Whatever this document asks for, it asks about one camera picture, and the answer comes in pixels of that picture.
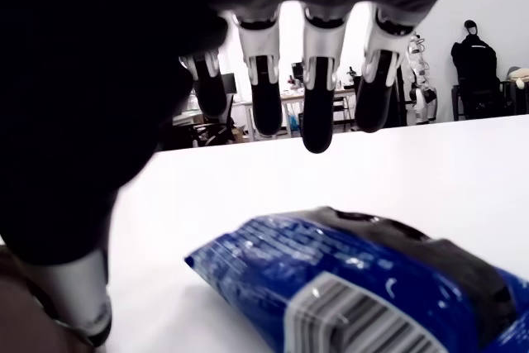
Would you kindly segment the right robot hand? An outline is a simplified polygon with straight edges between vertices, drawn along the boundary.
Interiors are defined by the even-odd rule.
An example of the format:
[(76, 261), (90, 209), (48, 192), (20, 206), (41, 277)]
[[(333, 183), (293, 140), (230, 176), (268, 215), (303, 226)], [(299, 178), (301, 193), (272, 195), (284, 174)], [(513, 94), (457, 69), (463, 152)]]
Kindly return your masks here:
[(324, 95), (358, 2), (372, 14), (355, 117), (362, 131), (382, 128), (409, 37), (437, 0), (1, 0), (1, 237), (45, 312), (91, 347), (112, 327), (108, 234), (120, 188), (193, 88), (204, 113), (223, 111), (225, 12), (241, 35), (255, 124), (278, 130), (287, 1), (304, 13), (305, 147), (330, 144)]

